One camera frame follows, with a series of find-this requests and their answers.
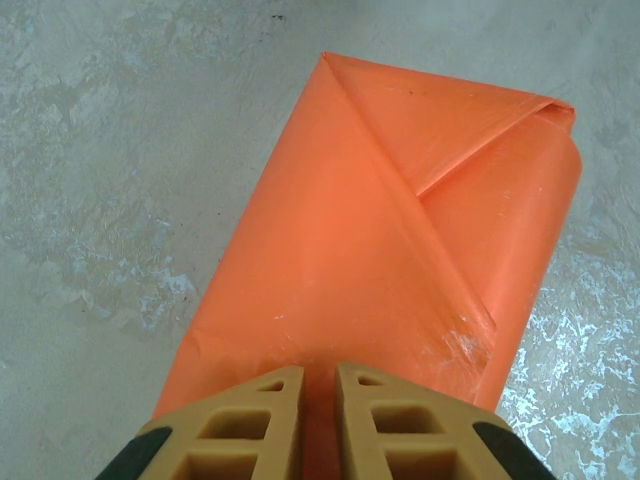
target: orange plastic bag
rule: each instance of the orange plastic bag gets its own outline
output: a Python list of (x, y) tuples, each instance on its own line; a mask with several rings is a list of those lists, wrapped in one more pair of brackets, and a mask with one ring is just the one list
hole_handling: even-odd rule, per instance
[(337, 478), (336, 364), (495, 408), (580, 175), (573, 109), (324, 54), (155, 415), (307, 372), (308, 478)]

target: tan plastic part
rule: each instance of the tan plastic part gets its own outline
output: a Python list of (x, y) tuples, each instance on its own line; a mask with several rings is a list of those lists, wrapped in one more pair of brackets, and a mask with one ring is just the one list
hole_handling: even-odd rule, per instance
[(285, 367), (147, 423), (171, 427), (140, 480), (302, 478), (304, 370)]
[(500, 417), (396, 376), (341, 363), (336, 416), (343, 480), (510, 478), (473, 429)]

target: concrete floor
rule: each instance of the concrete floor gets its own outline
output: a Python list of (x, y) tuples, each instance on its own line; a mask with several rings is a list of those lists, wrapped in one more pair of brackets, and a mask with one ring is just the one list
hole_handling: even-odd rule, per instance
[(576, 106), (499, 413), (559, 478), (640, 477), (640, 2), (379, 3), (0, 3), (0, 478), (90, 478), (148, 419), (323, 50)]

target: black plastic part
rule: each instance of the black plastic part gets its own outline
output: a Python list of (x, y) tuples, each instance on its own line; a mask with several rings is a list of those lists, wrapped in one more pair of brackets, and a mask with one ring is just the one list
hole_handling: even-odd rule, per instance
[(160, 427), (134, 438), (96, 480), (137, 480), (171, 435), (171, 427)]
[(513, 480), (556, 480), (515, 433), (486, 422), (473, 429)]

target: folded orange tarp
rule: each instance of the folded orange tarp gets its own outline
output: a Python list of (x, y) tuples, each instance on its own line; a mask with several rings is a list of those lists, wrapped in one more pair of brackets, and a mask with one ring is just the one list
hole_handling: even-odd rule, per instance
[(551, 98), (324, 54), (155, 415), (307, 372), (308, 478), (336, 478), (333, 371), (495, 408), (581, 163)]

